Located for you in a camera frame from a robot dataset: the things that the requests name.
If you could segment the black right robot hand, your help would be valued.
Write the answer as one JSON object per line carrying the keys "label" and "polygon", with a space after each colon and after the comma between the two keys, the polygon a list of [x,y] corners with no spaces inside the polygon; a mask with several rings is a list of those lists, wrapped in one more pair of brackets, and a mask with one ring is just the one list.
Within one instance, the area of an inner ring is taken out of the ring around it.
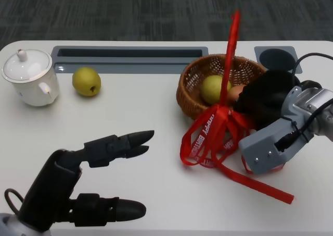
{"label": "black right robot hand", "polygon": [[233,109],[251,119],[254,129],[260,130],[281,117],[282,105],[293,87],[291,73],[268,70],[243,88]]}

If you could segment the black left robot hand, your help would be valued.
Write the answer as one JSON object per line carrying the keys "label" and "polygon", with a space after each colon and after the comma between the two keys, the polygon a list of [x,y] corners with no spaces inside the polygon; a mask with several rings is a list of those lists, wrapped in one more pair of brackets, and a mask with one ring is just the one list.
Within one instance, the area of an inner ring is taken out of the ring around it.
{"label": "black left robot hand", "polygon": [[145,144],[154,131],[123,136],[111,135],[84,143],[78,151],[57,150],[50,155],[23,199],[18,220],[39,232],[56,222],[70,222],[77,227],[99,227],[109,222],[131,221],[146,214],[144,204],[118,197],[102,198],[96,193],[81,193],[70,198],[82,174],[80,164],[90,168],[107,167],[118,158],[133,158],[148,151]]}

